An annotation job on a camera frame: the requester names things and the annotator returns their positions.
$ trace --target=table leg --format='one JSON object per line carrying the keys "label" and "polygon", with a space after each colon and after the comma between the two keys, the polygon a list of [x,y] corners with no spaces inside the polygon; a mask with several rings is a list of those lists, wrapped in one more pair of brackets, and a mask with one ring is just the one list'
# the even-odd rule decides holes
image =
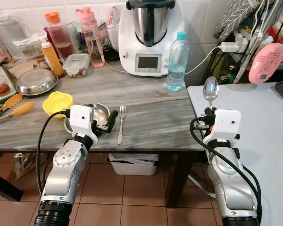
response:
{"label": "table leg", "polygon": [[0,195],[10,201],[20,201],[23,192],[0,177]]}
{"label": "table leg", "polygon": [[192,167],[194,154],[175,154],[175,166],[171,167],[166,188],[166,207],[176,208],[183,187]]}

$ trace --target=liquid bottle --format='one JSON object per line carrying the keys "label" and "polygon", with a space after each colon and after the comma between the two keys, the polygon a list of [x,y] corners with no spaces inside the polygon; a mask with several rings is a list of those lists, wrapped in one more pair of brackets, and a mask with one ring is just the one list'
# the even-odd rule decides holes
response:
{"label": "liquid bottle", "polygon": [[26,39],[27,36],[21,24],[12,19],[8,13],[0,15],[0,38],[13,58],[21,57],[13,41]]}
{"label": "liquid bottle", "polygon": [[45,18],[49,23],[47,29],[50,37],[56,47],[60,60],[64,63],[67,57],[71,54],[74,54],[75,51],[71,44],[71,39],[67,32],[67,28],[63,22],[61,22],[59,14],[59,12],[47,13],[45,14]]}
{"label": "liquid bottle", "polygon": [[75,13],[81,17],[82,32],[84,34],[91,65],[94,67],[103,66],[105,64],[105,58],[100,39],[100,31],[94,17],[94,12],[90,10],[90,7],[84,7],[82,10],[76,9]]}
{"label": "liquid bottle", "polygon": [[45,57],[45,61],[48,63],[49,67],[53,70],[54,74],[60,79],[65,76],[63,68],[61,66],[60,61],[58,60],[58,56],[53,48],[52,44],[47,41],[46,37],[40,39],[42,42],[42,52]]}
{"label": "liquid bottle", "polygon": [[189,43],[186,40],[186,32],[179,32],[170,48],[170,58],[166,86],[171,91],[180,90],[183,87],[184,73],[189,56]]}

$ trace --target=white tile wall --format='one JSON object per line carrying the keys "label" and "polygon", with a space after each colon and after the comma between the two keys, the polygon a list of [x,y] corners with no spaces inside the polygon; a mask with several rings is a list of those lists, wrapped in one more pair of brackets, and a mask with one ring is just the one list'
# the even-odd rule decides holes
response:
{"label": "white tile wall", "polygon": [[[190,43],[190,55],[187,70],[202,61],[214,47],[216,40],[213,31],[220,16],[224,13],[229,0],[177,0],[183,5],[186,20],[187,40]],[[46,24],[44,14],[59,11],[65,23],[79,21],[74,14],[76,8],[90,6],[100,22],[107,19],[113,5],[121,11],[126,0],[0,0],[0,13],[10,13],[20,20],[26,30],[39,32]],[[187,75],[186,83],[201,81],[207,64]]]}

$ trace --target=silver spoon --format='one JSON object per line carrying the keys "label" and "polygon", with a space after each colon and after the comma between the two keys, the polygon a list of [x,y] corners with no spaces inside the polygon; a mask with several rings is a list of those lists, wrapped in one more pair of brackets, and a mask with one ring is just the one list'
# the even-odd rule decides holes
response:
{"label": "silver spoon", "polygon": [[208,77],[203,86],[203,96],[209,102],[209,107],[212,109],[212,103],[219,94],[219,85],[217,79],[213,76]]}

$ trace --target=marble countertop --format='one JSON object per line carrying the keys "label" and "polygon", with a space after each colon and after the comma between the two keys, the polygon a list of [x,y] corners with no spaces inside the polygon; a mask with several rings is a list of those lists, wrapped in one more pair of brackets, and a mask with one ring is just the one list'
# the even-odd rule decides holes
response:
{"label": "marble countertop", "polygon": [[[112,66],[122,69],[119,62]],[[165,87],[165,78],[134,76],[112,70],[107,65],[89,68],[84,78],[60,79],[52,91],[72,95],[75,104],[97,102],[110,111],[126,105],[123,143],[117,144],[120,126],[118,117],[111,133],[103,134],[91,152],[160,152],[201,151],[192,138],[189,125],[195,117],[186,88],[172,92]],[[48,118],[42,104],[49,93],[25,97],[16,105],[34,101],[36,107],[21,116],[0,124],[0,151],[36,151],[40,131]],[[71,135],[63,126],[64,119],[52,119],[44,132],[41,151],[56,151]]]}

